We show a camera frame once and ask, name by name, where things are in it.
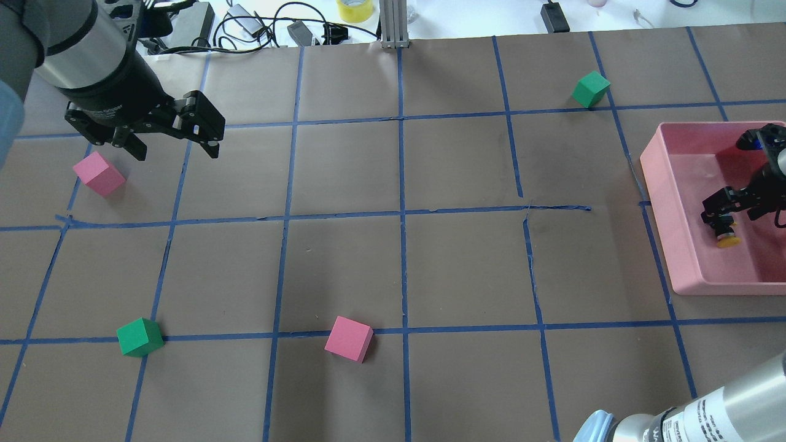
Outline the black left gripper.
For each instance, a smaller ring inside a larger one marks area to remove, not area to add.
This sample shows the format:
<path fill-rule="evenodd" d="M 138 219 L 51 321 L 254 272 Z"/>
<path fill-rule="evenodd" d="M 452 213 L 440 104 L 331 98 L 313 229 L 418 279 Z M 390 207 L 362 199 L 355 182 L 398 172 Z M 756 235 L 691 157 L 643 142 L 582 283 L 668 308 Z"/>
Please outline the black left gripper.
<path fill-rule="evenodd" d="M 84 138 L 112 138 L 137 161 L 146 161 L 148 146 L 133 132 L 115 132 L 145 118 L 145 132 L 197 143 L 211 159 L 219 158 L 224 115 L 205 93 L 191 90 L 175 99 L 163 89 L 154 70 L 135 48 L 127 47 L 120 65 L 105 79 L 82 88 L 59 87 L 81 111 L 65 120 Z"/>

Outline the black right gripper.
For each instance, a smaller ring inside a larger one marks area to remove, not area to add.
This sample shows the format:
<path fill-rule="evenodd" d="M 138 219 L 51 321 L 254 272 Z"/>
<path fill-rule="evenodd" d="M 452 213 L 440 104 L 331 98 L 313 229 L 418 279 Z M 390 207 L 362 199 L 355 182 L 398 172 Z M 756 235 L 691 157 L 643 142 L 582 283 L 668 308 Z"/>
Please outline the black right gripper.
<path fill-rule="evenodd" d="M 784 174 L 765 163 L 753 174 L 744 190 L 722 187 L 702 202 L 702 221 L 713 229 L 730 229 L 732 213 L 747 210 L 750 221 L 784 210 Z"/>

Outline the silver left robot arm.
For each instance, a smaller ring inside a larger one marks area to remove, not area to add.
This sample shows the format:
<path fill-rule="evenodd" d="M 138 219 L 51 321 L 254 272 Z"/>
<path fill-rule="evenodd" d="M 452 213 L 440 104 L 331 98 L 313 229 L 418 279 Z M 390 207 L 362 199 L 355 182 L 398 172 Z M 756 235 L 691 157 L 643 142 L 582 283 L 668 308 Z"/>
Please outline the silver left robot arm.
<path fill-rule="evenodd" d="M 25 120 L 23 103 L 37 75 L 68 99 L 64 117 L 93 145 L 146 159 L 140 134 L 161 133 L 219 156 L 224 115 L 201 91 L 171 97 L 136 49 L 142 37 L 167 36 L 172 12 L 191 1 L 3 1 L 2 159 Z"/>

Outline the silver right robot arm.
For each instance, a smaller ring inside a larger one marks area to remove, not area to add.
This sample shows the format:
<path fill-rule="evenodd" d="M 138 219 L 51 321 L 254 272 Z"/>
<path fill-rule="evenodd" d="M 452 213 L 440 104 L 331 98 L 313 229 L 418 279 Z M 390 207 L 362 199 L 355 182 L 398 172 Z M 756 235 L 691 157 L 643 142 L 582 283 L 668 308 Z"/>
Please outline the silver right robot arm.
<path fill-rule="evenodd" d="M 701 199 L 722 179 L 747 180 L 743 160 L 710 155 L 641 159 L 666 269 L 679 295 L 783 295 L 784 232 L 739 218 L 741 244 L 699 218 Z M 577 441 L 783 441 L 784 353 L 685 405 L 617 419 L 599 409 Z"/>

